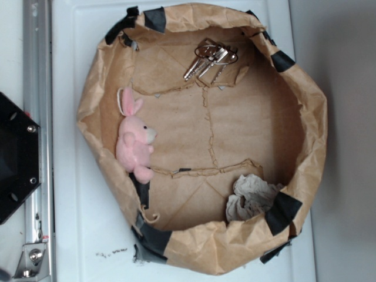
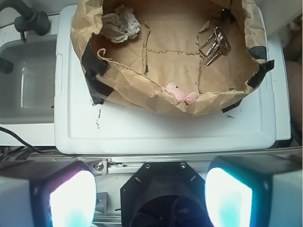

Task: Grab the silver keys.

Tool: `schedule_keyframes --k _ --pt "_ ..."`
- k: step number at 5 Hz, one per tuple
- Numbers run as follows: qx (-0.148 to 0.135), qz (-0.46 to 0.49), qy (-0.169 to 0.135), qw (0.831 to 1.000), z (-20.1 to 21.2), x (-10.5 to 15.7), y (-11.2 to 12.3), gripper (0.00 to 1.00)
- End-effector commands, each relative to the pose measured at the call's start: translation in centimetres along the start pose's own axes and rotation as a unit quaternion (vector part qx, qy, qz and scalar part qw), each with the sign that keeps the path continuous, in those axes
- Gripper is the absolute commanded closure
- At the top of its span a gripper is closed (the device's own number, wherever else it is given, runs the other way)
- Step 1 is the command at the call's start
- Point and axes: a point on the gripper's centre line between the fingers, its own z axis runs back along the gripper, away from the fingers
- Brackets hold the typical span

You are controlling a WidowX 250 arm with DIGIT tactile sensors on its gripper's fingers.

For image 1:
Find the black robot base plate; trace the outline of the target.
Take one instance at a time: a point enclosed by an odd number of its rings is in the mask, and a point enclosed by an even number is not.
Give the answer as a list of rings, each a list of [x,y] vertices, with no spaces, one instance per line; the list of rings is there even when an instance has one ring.
[[[40,185],[39,125],[1,94],[1,224]]]

